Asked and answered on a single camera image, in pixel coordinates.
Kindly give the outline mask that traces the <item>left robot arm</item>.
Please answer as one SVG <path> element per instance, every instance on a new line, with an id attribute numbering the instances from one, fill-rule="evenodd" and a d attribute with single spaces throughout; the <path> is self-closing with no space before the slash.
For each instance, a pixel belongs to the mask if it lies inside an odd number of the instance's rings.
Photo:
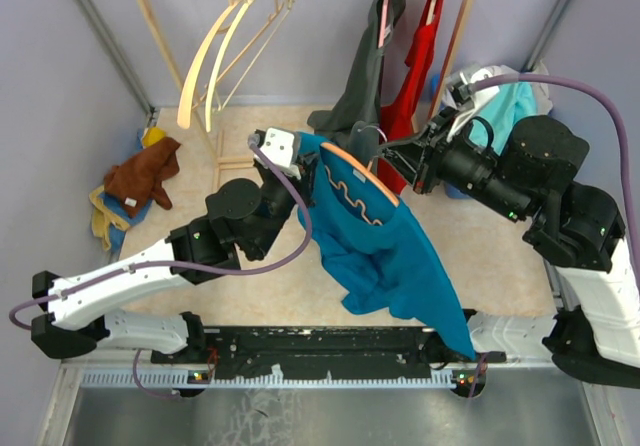
<path id="1" fill-rule="evenodd" d="M 316 164 L 313 153 L 297 156 L 290 166 L 256 162 L 260 184 L 247 178 L 225 183 L 206 198 L 205 215 L 142 252 L 75 277 L 34 275 L 30 302 L 42 312 L 26 327 L 31 341 L 51 359 L 107 348 L 149 350 L 165 361 L 201 360 L 208 339 L 199 315 L 158 317 L 127 312 L 125 305 L 224 276 L 273 271 L 295 259 L 302 246 L 276 263 L 241 267 L 243 260 L 265 259 L 292 210 L 306 212 Z"/>

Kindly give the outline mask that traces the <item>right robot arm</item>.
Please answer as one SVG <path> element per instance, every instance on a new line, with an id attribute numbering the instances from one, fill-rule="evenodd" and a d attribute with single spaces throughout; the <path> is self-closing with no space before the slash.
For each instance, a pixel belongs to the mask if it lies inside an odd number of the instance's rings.
<path id="1" fill-rule="evenodd" d="M 445 182 L 510 221 L 527 221 L 524 242 L 557 269 L 578 303 L 546 316 L 541 331 L 478 313 L 472 327 L 447 336 L 448 353 L 461 362 L 481 349 L 542 357 L 585 383 L 637 388 L 631 228 L 607 192 L 576 181 L 588 143 L 546 115 L 519 120 L 501 152 L 474 144 L 471 128 L 446 108 L 421 132 L 382 144 L 378 154 L 418 194 Z"/>

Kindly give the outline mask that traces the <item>orange wooden hanger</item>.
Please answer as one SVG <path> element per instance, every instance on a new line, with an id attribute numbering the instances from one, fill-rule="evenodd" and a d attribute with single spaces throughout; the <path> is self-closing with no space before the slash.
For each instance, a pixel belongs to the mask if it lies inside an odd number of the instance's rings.
<path id="1" fill-rule="evenodd" d="M 384 220 L 372 217 L 368 200 L 374 200 L 374 209 L 378 203 L 385 201 L 392 208 L 397 208 L 400 200 L 371 171 L 371 163 L 364 166 L 352 154 L 329 141 L 323 141 L 322 151 L 326 151 L 331 160 L 325 162 L 325 174 L 332 188 L 340 191 L 349 207 L 358 211 L 361 219 L 372 226 L 382 226 Z"/>

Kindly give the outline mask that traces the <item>blue t shirt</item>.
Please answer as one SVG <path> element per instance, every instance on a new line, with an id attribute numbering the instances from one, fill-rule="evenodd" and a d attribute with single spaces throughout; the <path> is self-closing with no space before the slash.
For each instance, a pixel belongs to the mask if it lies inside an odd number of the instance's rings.
<path id="1" fill-rule="evenodd" d="M 347 294 L 343 306 L 356 315 L 382 309 L 399 319 L 417 319 L 434 328 L 444 343 L 457 353 L 475 354 L 467 320 L 455 289 L 422 226 L 404 201 L 392 208 L 382 201 L 372 217 L 382 226 L 364 222 L 340 191 L 331 187 L 325 162 L 331 160 L 321 136 L 303 133 L 300 151 L 315 153 L 313 204 L 301 224 L 312 225 L 312 238 L 320 250 L 323 268 Z"/>

